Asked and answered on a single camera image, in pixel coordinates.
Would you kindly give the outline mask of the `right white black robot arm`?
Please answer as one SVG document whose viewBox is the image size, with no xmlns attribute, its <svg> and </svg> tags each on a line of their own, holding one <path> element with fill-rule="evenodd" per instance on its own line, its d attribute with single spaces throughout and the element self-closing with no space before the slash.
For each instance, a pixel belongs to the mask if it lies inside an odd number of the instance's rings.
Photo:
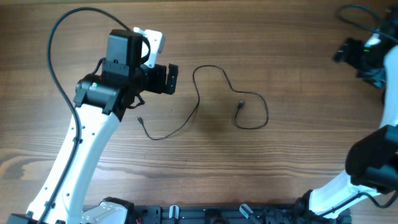
<svg viewBox="0 0 398 224">
<path fill-rule="evenodd" d="M 366 198 L 378 208 L 397 199 L 397 6 L 384 19 L 374 18 L 372 36 L 365 42 L 347 39 L 333 59 L 351 65 L 358 78 L 384 91 L 379 129 L 351 147 L 339 175 L 283 210 L 288 222 L 344 223 L 349 208 Z"/>
</svg>

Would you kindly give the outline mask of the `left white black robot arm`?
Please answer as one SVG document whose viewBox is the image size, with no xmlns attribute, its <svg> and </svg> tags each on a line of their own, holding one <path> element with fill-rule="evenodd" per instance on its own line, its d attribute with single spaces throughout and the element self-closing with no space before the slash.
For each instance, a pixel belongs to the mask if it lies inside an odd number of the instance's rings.
<svg viewBox="0 0 398 224">
<path fill-rule="evenodd" d="M 101 75 L 90 73 L 76 86 L 75 114 L 47 180 L 25 214 L 9 223 L 137 223 L 134 204 L 108 197 L 84 210 L 88 186 L 103 149 L 127 109 L 136 107 L 141 92 L 175 91 L 176 65 L 158 65 L 164 45 L 159 31 L 113 30 Z"/>
</svg>

